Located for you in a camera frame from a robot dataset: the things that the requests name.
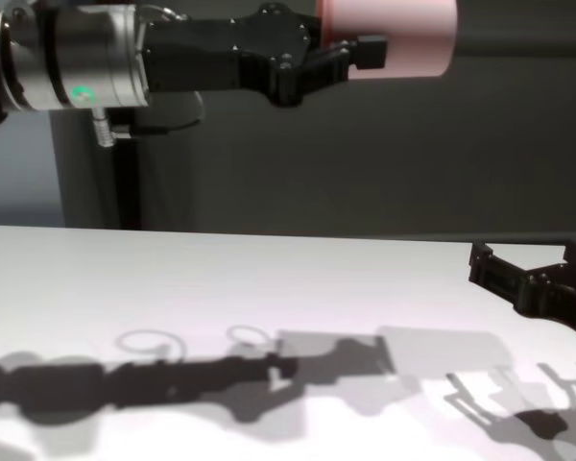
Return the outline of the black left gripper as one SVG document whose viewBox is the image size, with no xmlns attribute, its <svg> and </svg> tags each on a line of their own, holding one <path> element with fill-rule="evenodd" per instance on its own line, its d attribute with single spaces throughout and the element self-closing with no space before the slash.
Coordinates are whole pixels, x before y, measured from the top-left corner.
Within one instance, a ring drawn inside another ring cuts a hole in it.
<svg viewBox="0 0 576 461">
<path fill-rule="evenodd" d="M 156 93 L 246 89 L 279 107 L 349 80 L 349 71 L 386 65 L 388 38 L 358 36 L 312 52 L 317 20 L 280 3 L 230 19 L 172 19 L 148 26 L 147 83 Z"/>
</svg>

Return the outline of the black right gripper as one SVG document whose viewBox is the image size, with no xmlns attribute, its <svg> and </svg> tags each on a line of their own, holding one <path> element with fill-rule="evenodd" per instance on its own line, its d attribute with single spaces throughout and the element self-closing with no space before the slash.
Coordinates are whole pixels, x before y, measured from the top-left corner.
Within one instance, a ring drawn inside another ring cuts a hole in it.
<svg viewBox="0 0 576 461">
<path fill-rule="evenodd" d="M 576 333 L 576 239 L 565 243 L 564 261 L 525 271 L 475 242 L 468 281 L 513 303 L 522 317 L 553 322 Z"/>
</svg>

